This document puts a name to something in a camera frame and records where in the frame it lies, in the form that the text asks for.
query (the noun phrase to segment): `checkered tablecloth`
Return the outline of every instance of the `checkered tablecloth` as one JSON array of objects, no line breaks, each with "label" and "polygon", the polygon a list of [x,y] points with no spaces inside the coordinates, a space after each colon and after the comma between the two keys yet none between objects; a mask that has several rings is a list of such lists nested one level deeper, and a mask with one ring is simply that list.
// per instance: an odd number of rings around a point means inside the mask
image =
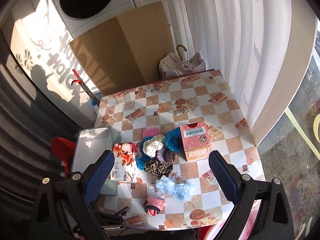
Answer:
[{"label": "checkered tablecloth", "polygon": [[[139,144],[146,127],[159,127],[161,134],[183,124],[203,120],[209,127],[211,150],[218,150],[241,173],[265,180],[260,157],[242,111],[220,71],[211,70],[169,81],[137,87],[103,97],[95,127],[111,125],[121,132],[122,142]],[[178,154],[173,175],[194,185],[192,199],[183,202],[165,196],[165,208],[152,217],[144,212],[147,195],[159,197],[148,188],[157,177],[138,172],[138,183],[118,185],[117,196],[101,195],[100,211],[114,213],[125,206],[128,227],[176,230],[207,226],[225,220],[233,204],[226,200],[210,173],[208,160],[187,163]]]}]

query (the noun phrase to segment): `silver bolt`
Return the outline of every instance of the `silver bolt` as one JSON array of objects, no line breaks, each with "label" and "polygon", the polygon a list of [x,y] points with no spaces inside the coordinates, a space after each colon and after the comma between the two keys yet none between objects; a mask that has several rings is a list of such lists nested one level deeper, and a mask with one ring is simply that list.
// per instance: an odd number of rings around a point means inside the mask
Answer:
[{"label": "silver bolt", "polygon": [[273,182],[276,183],[277,185],[281,184],[281,180],[278,178],[273,179]]},{"label": "silver bolt", "polygon": [[242,175],[242,179],[248,181],[248,180],[251,179],[251,177],[250,177],[248,174],[243,174],[243,175]]},{"label": "silver bolt", "polygon": [[73,179],[73,180],[78,180],[78,179],[80,179],[80,178],[81,178],[81,175],[80,175],[80,174],[75,174],[75,175],[72,176],[72,179]]},{"label": "silver bolt", "polygon": [[47,184],[49,181],[50,181],[49,178],[44,178],[44,179],[42,180],[42,183],[43,183],[43,184]]}]

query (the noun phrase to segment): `curtain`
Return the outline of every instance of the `curtain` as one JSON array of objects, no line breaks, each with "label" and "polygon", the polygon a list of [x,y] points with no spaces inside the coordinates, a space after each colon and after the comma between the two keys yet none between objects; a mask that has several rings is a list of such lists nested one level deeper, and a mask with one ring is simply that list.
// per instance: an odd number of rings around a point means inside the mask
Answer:
[{"label": "curtain", "polygon": [[291,0],[162,0],[177,44],[219,69],[251,128],[275,84],[291,28]]}]

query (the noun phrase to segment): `floor marking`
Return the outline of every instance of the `floor marking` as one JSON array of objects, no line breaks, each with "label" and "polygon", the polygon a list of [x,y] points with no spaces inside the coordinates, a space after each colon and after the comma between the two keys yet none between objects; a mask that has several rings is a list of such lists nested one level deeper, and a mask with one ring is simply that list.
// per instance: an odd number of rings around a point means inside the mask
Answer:
[{"label": "floor marking", "polygon": [[304,131],[302,130],[301,126],[298,124],[298,121],[295,119],[295,117],[293,116],[292,112],[290,111],[290,109],[287,107],[287,109],[284,111],[285,114],[287,115],[287,117],[290,119],[290,121],[292,122],[293,126],[297,129],[297,131],[300,133],[300,135],[302,136],[302,138],[305,140],[305,142],[308,144],[308,146],[310,147],[310,149],[313,151],[313,153],[317,156],[317,158],[320,160],[320,153],[318,152],[318,150],[316,149],[316,147],[313,145],[313,143],[310,141],[310,139],[306,136],[306,134],[304,133]]}]

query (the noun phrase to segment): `barcode label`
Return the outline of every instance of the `barcode label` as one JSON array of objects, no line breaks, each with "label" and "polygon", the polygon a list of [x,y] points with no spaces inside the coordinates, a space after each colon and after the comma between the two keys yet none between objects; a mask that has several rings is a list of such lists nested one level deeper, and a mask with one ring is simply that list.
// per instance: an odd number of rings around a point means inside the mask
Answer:
[{"label": "barcode label", "polygon": [[187,130],[187,131],[183,131],[183,135],[184,135],[185,138],[191,137],[191,136],[200,135],[200,134],[204,134],[204,133],[205,133],[204,126],[196,127],[196,128],[193,128],[193,129]]}]

